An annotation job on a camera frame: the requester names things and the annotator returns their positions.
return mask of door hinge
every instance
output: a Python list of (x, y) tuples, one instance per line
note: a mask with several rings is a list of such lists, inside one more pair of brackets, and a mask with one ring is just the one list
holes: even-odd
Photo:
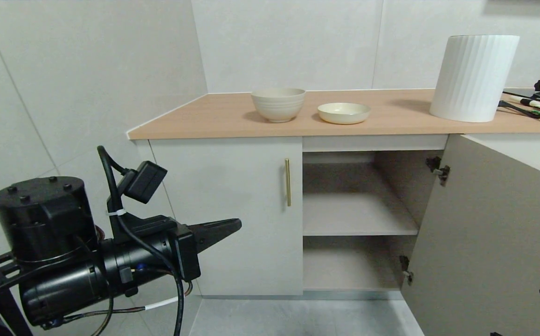
[(440, 168), (440, 163), (442, 162), (441, 157), (428, 157), (425, 159), (425, 164), (428, 166), (430, 172), (432, 174), (438, 175), (438, 179), (440, 179), (440, 185), (444, 186), (446, 184), (446, 180), (449, 178), (450, 174), (450, 167), (444, 166), (443, 168)]
[(401, 262), (402, 274), (407, 279), (407, 284), (410, 286), (413, 283), (413, 272), (409, 272), (409, 258), (406, 255), (398, 256)]

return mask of white ribbed vase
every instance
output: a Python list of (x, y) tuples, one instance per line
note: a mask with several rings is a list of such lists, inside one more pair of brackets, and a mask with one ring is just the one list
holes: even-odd
[(429, 112), (470, 123), (492, 121), (519, 36), (451, 36)]

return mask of open cabinet door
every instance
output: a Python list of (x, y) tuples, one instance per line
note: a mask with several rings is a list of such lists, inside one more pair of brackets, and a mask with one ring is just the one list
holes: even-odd
[(402, 295), (426, 336), (540, 336), (540, 170), (451, 136)]

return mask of gold handle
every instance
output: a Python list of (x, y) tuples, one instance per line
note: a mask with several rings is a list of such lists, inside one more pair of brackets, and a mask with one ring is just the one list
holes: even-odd
[(284, 170), (287, 175), (287, 206), (291, 206), (291, 163), (289, 159), (284, 160)]

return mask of ceramic bowl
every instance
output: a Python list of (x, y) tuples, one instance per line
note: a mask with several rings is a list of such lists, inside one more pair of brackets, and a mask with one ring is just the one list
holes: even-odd
[(350, 125), (362, 123), (370, 116), (370, 107), (353, 103), (330, 103), (318, 106), (319, 117), (333, 124)]
[(257, 112), (273, 123), (284, 123), (296, 117), (304, 106), (304, 97), (302, 89), (265, 89), (251, 93)]

